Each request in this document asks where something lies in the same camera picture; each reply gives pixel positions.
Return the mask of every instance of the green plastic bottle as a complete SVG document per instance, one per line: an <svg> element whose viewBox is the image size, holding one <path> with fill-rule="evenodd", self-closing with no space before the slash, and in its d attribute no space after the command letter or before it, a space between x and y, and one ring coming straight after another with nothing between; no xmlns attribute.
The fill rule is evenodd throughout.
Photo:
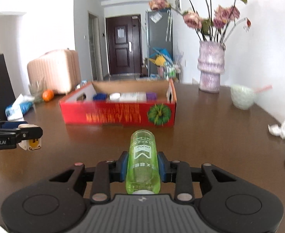
<svg viewBox="0 0 285 233"><path fill-rule="evenodd" d="M138 130L131 136L126 191L128 194L158 194L160 187L154 135L147 130Z"/></svg>

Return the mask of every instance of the wall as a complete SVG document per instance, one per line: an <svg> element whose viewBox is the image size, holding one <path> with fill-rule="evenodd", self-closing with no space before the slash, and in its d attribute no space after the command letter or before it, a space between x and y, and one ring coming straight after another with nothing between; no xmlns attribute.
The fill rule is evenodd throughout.
<svg viewBox="0 0 285 233"><path fill-rule="evenodd" d="M88 37L88 13L95 15L99 20L101 62L103 76L108 74L108 61L106 52L106 41L101 36L105 33L104 9L100 0L74 0L74 38L76 51L79 54L80 70L82 80L92 80L91 56Z"/></svg>
<svg viewBox="0 0 285 233"><path fill-rule="evenodd" d="M207 17L204 0L192 0L202 17ZM213 0L213 10L218 4L232 5L233 0ZM257 103L279 121L285 119L285 0L249 0L247 5L240 1L237 7L241 18L252 22L249 32L243 24L239 26L226 43L226 73L221 83L234 83L252 88L272 84L273 90L262 93ZM190 3L182 0L182 10ZM184 52L184 82L192 78L199 80L197 58L199 41L194 30L187 28L182 17L173 13L173 48Z"/></svg>
<svg viewBox="0 0 285 233"><path fill-rule="evenodd" d="M0 12L25 14L20 22L19 68L28 91L29 61L50 50L75 49L73 0L0 0Z"/></svg>
<svg viewBox="0 0 285 233"><path fill-rule="evenodd" d="M123 5L115 5L105 7L105 17L117 17L117 16L124 16L124 15L141 15L141 23L143 29L141 29L142 35L142 58L144 59L147 57L147 35L144 32L146 30L146 11L149 10L148 2L144 3L130 3L130 4L123 4Z"/></svg>
<svg viewBox="0 0 285 233"><path fill-rule="evenodd" d="M24 93L24 76L20 71L19 35L22 16L0 15L0 53L4 54L8 75L11 80L15 97Z"/></svg>

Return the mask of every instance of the bottle cap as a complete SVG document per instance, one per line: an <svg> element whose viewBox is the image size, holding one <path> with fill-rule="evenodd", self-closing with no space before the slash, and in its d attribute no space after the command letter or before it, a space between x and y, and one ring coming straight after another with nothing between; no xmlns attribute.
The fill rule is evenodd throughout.
<svg viewBox="0 0 285 233"><path fill-rule="evenodd" d="M143 194L155 194L155 193L152 191L149 191L149 190L137 190L137 191L133 192L133 194L143 195Z"/></svg>

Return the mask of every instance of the brown door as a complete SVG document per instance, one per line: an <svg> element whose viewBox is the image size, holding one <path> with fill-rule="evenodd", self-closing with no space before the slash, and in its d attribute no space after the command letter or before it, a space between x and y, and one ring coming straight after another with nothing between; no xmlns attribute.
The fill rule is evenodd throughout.
<svg viewBox="0 0 285 233"><path fill-rule="evenodd" d="M106 19L110 74L141 73L140 15Z"/></svg>

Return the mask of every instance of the pink straw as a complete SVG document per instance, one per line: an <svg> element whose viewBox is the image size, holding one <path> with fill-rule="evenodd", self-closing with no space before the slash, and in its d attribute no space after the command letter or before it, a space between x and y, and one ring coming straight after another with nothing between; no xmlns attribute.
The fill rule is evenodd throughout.
<svg viewBox="0 0 285 233"><path fill-rule="evenodd" d="M263 92L263 91L267 91L267 90L270 90L270 89L272 89L272 85L265 86L265 87L263 87L263 88L261 88L261 89L256 89L256 90L255 90L255 93L258 94L258 93L261 93L261 92Z"/></svg>

